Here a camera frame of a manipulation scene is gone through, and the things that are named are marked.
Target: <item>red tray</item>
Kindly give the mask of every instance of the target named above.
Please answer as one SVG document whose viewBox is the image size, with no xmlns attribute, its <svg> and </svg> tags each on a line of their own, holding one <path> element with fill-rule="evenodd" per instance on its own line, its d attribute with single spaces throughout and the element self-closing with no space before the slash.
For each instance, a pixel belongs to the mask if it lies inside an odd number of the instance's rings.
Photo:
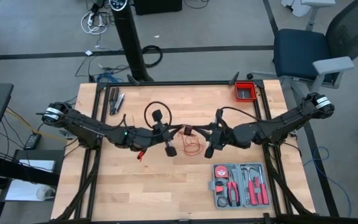
<svg viewBox="0 0 358 224">
<path fill-rule="evenodd" d="M 256 100 L 255 84 L 253 82 L 236 82 L 234 94 L 239 102 L 253 102 Z"/>
</svg>

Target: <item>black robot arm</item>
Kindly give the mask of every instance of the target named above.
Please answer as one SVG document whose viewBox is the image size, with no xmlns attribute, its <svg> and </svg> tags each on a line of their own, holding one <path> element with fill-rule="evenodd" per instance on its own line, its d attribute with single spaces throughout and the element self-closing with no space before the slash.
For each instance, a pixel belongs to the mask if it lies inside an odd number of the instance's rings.
<svg viewBox="0 0 358 224">
<path fill-rule="evenodd" d="M 170 141 L 182 128 L 182 125 L 169 126 L 163 124 L 160 110 L 154 111 L 152 116 L 156 122 L 152 126 L 153 130 L 126 126 L 125 115 L 120 124 L 110 126 L 81 114 L 66 103 L 51 103 L 46 112 L 42 114 L 42 121 L 49 126 L 64 128 L 78 136 L 80 145 L 89 149 L 98 149 L 100 137 L 105 137 L 116 147 L 141 152 L 138 159 L 141 159 L 147 148 L 163 142 L 166 145 L 167 156 L 175 156 L 177 152 Z"/>
<path fill-rule="evenodd" d="M 209 146 L 205 157 L 211 158 L 215 149 L 222 150 L 225 145 L 232 145 L 246 149 L 251 142 L 255 144 L 280 144 L 288 133 L 300 129 L 310 119 L 325 119 L 333 115 L 334 105 L 324 96 L 318 93 L 307 95 L 302 104 L 287 111 L 272 120 L 260 120 L 253 123 L 240 124 L 234 128 L 227 126 L 222 119 L 223 107 L 216 111 L 215 122 L 207 126 L 193 126 L 193 129 L 202 134 Z"/>
</svg>

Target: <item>black box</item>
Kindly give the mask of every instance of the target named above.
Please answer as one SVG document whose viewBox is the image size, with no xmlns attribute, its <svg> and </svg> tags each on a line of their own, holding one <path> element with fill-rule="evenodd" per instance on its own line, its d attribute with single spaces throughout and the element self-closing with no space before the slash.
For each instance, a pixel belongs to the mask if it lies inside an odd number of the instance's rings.
<svg viewBox="0 0 358 224">
<path fill-rule="evenodd" d="M 146 15 L 181 10 L 182 0 L 134 0 L 136 14 Z"/>
</svg>

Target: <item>wooden tabletop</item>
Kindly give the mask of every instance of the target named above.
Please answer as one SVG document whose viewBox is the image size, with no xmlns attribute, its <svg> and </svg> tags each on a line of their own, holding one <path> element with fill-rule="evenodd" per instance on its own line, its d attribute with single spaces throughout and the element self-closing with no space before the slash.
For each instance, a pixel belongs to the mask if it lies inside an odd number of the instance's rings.
<svg viewBox="0 0 358 224">
<path fill-rule="evenodd" d="M 264 83 L 272 116 L 286 112 L 287 107 L 280 82 L 266 80 Z M 80 86 L 76 110 L 91 116 L 95 89 L 96 84 Z M 209 124 L 214 121 L 216 109 L 223 106 L 233 106 L 255 115 L 252 103 L 239 103 L 234 100 L 233 86 L 129 86 L 120 87 L 120 90 L 126 94 L 125 101 L 118 115 L 107 116 L 107 124 L 117 124 L 126 113 L 128 125 L 147 127 L 143 119 L 143 111 L 152 101 L 161 101 L 169 106 L 173 115 L 172 124 Z M 99 102 L 98 117 L 100 118 L 103 92 Z M 156 109 L 162 110 L 162 121 L 168 122 L 167 111 L 158 105 L 149 108 L 148 120 L 152 121 L 151 112 Z M 223 118 L 230 127 L 254 121 L 250 117 L 230 110 L 224 111 Z M 207 145 L 205 140 L 199 137 L 201 143 Z M 288 138 L 287 142 L 296 145 L 293 138 Z M 104 140 L 92 221 L 260 218 L 266 212 L 274 217 L 272 205 L 268 208 L 216 209 L 214 195 L 208 188 L 208 182 L 212 180 L 213 164 L 244 162 L 264 164 L 261 146 L 252 144 L 249 149 L 226 146 L 223 151 L 215 151 L 211 159 L 206 159 L 204 153 L 197 156 L 185 155 L 180 150 L 183 149 L 183 143 L 179 137 L 176 137 L 172 143 L 178 151 L 176 157 L 167 157 L 164 151 L 165 145 L 160 144 L 149 148 L 142 162 L 139 162 L 136 159 L 137 153 L 129 149 L 116 148 Z M 76 144 L 68 147 L 67 151 L 74 147 Z M 313 212 L 313 201 L 298 151 L 286 145 L 283 145 L 281 150 L 289 188 L 305 208 Z M 85 150 L 79 148 L 65 158 L 52 218 L 56 218 L 64 211 L 78 190 L 84 153 Z M 282 193 L 279 186 L 277 189 L 281 209 L 284 212 Z M 83 216 L 87 198 L 88 193 L 85 195 Z"/>
</svg>

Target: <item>tape measure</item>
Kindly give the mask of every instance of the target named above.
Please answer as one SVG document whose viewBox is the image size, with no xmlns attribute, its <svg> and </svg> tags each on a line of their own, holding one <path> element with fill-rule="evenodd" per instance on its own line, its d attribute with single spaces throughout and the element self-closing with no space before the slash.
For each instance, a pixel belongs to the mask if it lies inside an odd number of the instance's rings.
<svg viewBox="0 0 358 224">
<path fill-rule="evenodd" d="M 227 169 L 225 166 L 219 165 L 215 167 L 215 177 L 216 178 L 228 178 Z"/>
<path fill-rule="evenodd" d="M 218 197 L 217 204 L 219 207 L 226 207 L 227 199 L 225 197 Z"/>
</svg>

